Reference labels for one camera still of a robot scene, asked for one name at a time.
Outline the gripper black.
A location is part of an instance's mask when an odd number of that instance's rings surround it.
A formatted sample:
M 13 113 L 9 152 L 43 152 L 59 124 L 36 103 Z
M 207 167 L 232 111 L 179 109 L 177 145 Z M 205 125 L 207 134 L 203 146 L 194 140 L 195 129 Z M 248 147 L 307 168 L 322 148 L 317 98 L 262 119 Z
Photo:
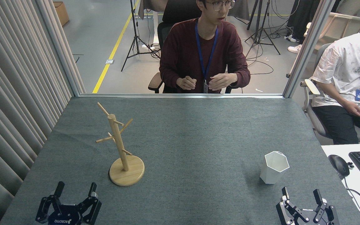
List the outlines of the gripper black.
M 288 189 L 282 188 L 281 201 L 276 209 L 282 225 L 339 225 L 336 208 L 329 205 L 327 200 L 322 198 L 319 189 L 313 191 L 317 208 L 313 210 L 301 210 L 290 202 Z M 327 222 L 324 220 L 324 213 L 327 215 Z
M 80 225 L 86 223 L 94 225 L 99 214 L 102 203 L 96 194 L 96 183 L 92 183 L 88 197 L 76 205 L 62 205 L 59 198 L 64 189 L 64 182 L 59 181 L 54 194 L 41 199 L 36 221 L 39 223 L 48 222 L 49 225 Z M 53 206 L 54 212 L 48 214 L 50 205 Z M 83 216 L 83 213 L 91 207 L 90 212 Z

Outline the person's right hand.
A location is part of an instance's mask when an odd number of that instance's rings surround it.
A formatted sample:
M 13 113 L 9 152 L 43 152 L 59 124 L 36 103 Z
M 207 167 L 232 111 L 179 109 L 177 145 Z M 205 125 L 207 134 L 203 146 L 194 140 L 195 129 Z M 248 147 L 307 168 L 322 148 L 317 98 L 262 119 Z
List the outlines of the person's right hand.
M 356 103 L 352 101 L 343 101 L 341 105 L 349 114 L 360 117 L 360 107 Z
M 178 78 L 176 80 L 176 85 L 178 85 L 183 90 L 193 90 L 196 87 L 196 79 L 193 79 L 190 76 Z

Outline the person's left hand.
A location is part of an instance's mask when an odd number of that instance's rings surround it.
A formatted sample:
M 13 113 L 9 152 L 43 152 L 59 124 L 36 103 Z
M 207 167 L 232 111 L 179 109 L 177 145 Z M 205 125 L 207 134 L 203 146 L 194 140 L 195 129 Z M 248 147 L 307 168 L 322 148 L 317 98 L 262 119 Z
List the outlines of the person's left hand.
M 235 83 L 238 80 L 238 75 L 236 73 L 219 73 L 210 79 L 208 88 L 212 91 L 218 91 Z

